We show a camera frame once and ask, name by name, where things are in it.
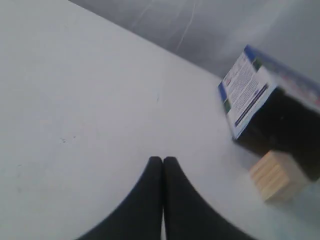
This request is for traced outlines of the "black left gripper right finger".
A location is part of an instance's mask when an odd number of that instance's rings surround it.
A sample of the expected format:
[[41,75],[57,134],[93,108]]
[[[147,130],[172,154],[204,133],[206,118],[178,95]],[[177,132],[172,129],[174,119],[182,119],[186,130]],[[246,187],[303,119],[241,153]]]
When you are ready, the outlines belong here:
[[199,195],[178,160],[163,160],[164,224],[168,240],[249,240]]

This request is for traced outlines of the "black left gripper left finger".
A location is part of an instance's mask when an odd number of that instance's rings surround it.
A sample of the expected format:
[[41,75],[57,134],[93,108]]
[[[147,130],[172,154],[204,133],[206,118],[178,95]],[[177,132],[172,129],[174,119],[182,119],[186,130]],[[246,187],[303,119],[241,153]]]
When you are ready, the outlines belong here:
[[117,208],[80,240],[160,240],[163,162],[149,158],[138,182]]

